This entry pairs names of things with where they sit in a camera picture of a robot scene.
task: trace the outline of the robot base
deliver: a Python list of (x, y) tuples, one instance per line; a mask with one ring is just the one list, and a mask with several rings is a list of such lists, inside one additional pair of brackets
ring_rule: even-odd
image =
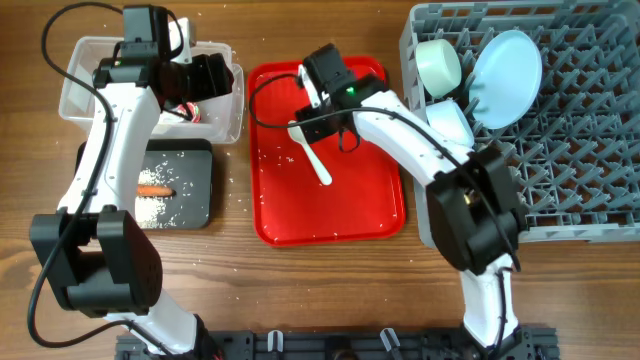
[[(224, 349), (226, 360), (482, 360), (487, 358), (463, 328), (429, 329), (398, 333), (399, 347), (387, 351), (375, 333), (285, 333), (282, 352), (269, 346), (267, 334), (251, 331), (210, 332)], [(520, 327), (502, 345), (501, 360), (559, 360), (555, 329)], [(150, 360), (142, 341), (131, 335), (119, 336), (115, 360)], [(174, 356), (176, 359), (189, 357)]]

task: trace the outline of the clear plastic storage box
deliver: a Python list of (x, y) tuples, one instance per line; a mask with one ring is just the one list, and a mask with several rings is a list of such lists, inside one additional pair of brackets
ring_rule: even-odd
[[(101, 59), (113, 54), (117, 37), (83, 37), (78, 41), (67, 71), (77, 78), (92, 83), (92, 73)], [(191, 48), (192, 56), (221, 53), (233, 72), (233, 92), (228, 95), (198, 103), (200, 123), (163, 123), (153, 129), (151, 138), (203, 138), (212, 143), (229, 144), (238, 140), (242, 129), (244, 109), (244, 77), (242, 68), (231, 63), (231, 47), (226, 44), (198, 41)], [(95, 99), (77, 84), (65, 79), (60, 96), (58, 113), (89, 132), (93, 122)]]

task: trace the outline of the small carrot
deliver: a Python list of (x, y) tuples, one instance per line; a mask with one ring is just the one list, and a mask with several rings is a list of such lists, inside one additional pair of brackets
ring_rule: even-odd
[(159, 185), (138, 185), (139, 197), (168, 197), (173, 196), (174, 191), (168, 186)]

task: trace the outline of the dish rack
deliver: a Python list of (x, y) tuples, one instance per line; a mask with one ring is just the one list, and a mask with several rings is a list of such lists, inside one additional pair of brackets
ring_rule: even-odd
[[(472, 118), (469, 78), (485, 46), (518, 29), (537, 45), (538, 96), (516, 123), (489, 130)], [(528, 207), (520, 242), (640, 240), (640, 5), (632, 0), (530, 0), (421, 4), (400, 38), (405, 100), (426, 120), (433, 103), (418, 76), (415, 47), (446, 39), (463, 80), (453, 96), (469, 114), (475, 149), (499, 147)], [(420, 238), (434, 246), (425, 190), (414, 182)]]

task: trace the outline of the white cup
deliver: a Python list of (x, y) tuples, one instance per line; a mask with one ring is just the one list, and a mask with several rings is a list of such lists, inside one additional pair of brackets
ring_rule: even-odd
[(447, 40), (419, 43), (416, 46), (416, 63), (420, 80), (433, 98), (441, 98), (460, 85), (460, 61)]
[(445, 100), (425, 108), (427, 123), (445, 139), (471, 148), (475, 143), (467, 118), (453, 100)]

